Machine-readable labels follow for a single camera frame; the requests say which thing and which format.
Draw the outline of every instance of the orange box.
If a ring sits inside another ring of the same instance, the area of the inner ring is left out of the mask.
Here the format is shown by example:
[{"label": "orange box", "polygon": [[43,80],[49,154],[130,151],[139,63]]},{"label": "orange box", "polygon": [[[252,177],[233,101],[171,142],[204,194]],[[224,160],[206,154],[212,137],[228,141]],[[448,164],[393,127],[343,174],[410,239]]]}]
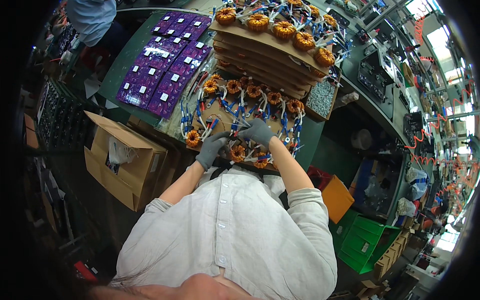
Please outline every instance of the orange box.
[{"label": "orange box", "polygon": [[322,192],[322,197],[327,206],[328,216],[335,224],[340,221],[354,202],[348,189],[335,175],[332,176],[332,179]]}]

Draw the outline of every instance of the forearm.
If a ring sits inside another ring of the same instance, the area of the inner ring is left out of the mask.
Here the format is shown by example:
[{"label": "forearm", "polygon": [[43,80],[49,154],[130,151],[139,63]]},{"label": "forearm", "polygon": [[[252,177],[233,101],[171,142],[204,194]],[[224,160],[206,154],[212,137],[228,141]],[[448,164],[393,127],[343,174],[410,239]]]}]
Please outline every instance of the forearm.
[{"label": "forearm", "polygon": [[287,193],[314,187],[307,173],[276,136],[272,137],[268,143],[268,148],[282,176]]},{"label": "forearm", "polygon": [[203,173],[204,167],[195,160],[190,168],[170,185],[159,198],[171,204],[177,204],[184,196],[193,192]]}]

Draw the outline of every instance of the green workbench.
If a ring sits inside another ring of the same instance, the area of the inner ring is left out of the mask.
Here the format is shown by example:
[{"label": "green workbench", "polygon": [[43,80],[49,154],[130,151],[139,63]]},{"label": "green workbench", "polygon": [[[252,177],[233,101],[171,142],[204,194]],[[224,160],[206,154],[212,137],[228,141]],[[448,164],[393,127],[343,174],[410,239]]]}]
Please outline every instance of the green workbench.
[{"label": "green workbench", "polygon": [[[135,34],[133,34],[131,39],[127,42],[123,50],[113,62],[97,94],[120,107],[120,109],[116,108],[108,110],[106,116],[109,118],[125,123],[130,115],[134,115],[140,120],[152,125],[158,131],[183,142],[183,138],[180,133],[181,109],[179,103],[177,103],[170,118],[166,120],[148,110],[128,105],[115,99],[120,84],[122,83],[128,69],[133,65],[136,57],[141,52],[145,44],[151,39],[151,28],[158,23],[160,18],[163,17],[166,12],[167,10],[153,11],[152,15],[140,26]],[[125,18],[126,13],[128,12],[123,12],[123,18]],[[212,32],[206,31],[198,40],[205,44],[209,44],[211,43],[210,34],[212,34]],[[212,63],[207,60],[205,65],[205,68],[208,71]],[[190,89],[192,82],[193,80],[191,80],[191,82],[185,87],[186,91]],[[183,104],[184,106],[188,105],[189,111],[193,111],[196,106],[196,101],[190,101],[188,104],[184,102]],[[302,150],[296,156],[296,159],[305,170],[308,169],[308,166],[312,161],[313,154],[315,153],[315,149],[317,148],[318,141],[322,134],[323,126],[323,122],[318,122],[308,117],[303,119],[301,143],[305,146],[302,147]]]}]

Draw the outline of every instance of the white shirt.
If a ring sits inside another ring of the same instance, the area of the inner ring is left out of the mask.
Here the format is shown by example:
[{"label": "white shirt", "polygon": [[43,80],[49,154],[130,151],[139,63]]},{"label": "white shirt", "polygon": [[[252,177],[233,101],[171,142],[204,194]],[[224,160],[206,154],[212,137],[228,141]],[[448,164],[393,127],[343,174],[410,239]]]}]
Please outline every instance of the white shirt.
[{"label": "white shirt", "polygon": [[110,29],[117,15],[115,0],[68,0],[67,15],[79,38],[89,47],[95,46]]},{"label": "white shirt", "polygon": [[328,298],[337,268],[321,192],[291,192],[286,211],[280,177],[264,181],[230,169],[176,205],[154,199],[120,251],[116,277],[148,268],[122,284],[177,287],[223,267],[224,278],[254,297]]}]

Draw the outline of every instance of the gray work glove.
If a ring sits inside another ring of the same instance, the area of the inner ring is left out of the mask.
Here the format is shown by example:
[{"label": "gray work glove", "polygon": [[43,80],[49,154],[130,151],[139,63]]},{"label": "gray work glove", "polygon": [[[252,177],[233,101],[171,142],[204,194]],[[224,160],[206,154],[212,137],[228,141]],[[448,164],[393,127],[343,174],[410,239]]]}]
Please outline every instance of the gray work glove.
[{"label": "gray work glove", "polygon": [[208,171],[212,166],[217,154],[223,158],[227,157],[227,153],[229,152],[227,146],[229,135],[230,132],[225,131],[216,133],[205,139],[200,154],[195,157],[202,167],[204,167],[205,171]]},{"label": "gray work glove", "polygon": [[241,130],[238,134],[239,138],[249,138],[255,142],[262,144],[268,150],[268,143],[275,135],[268,125],[259,118],[248,121],[250,128]]}]

